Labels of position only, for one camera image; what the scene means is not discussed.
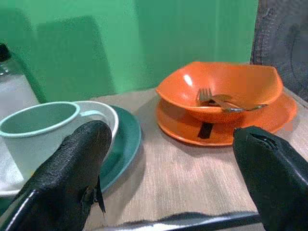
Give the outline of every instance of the plastic bottle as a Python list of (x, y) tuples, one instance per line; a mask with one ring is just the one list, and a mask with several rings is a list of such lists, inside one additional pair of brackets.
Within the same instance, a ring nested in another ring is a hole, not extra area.
[(29, 82), (5, 44), (0, 43), (0, 120), (38, 104)]

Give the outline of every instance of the orange bowl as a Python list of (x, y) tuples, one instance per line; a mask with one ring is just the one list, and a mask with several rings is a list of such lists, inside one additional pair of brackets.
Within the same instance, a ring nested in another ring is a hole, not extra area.
[(224, 112), (218, 106), (198, 106), (200, 88), (210, 88), (214, 95), (228, 94), (244, 103), (271, 104), (281, 95), (283, 84), (271, 66), (193, 62), (165, 78), (156, 92), (200, 121), (227, 123), (243, 116)]

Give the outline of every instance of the wooden table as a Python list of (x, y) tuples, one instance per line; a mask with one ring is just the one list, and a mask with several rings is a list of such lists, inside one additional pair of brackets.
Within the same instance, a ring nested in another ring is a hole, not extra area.
[[(308, 160), (308, 103), (285, 91), (297, 101), (298, 113), (277, 135), (288, 140)], [(94, 205), (85, 230), (157, 220), (187, 211), (208, 215), (257, 211), (231, 147), (190, 146), (160, 130), (155, 118), (159, 97), (154, 89), (93, 100), (125, 108), (136, 115), (143, 141), (131, 166), (103, 195), (105, 219)]]

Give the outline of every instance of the green wall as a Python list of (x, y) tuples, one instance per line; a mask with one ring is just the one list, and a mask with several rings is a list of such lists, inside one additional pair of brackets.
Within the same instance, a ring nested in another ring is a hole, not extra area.
[(0, 42), (41, 102), (155, 87), (191, 61), (247, 62), (257, 0), (1, 0)]

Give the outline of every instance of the white mug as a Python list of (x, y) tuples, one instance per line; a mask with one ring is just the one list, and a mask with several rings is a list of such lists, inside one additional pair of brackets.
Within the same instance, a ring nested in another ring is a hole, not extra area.
[(79, 126), (104, 114), (96, 110), (80, 113), (80, 107), (71, 102), (52, 102), (18, 111), (0, 121), (3, 137), (12, 158), (27, 180), (60, 146), (64, 138)]

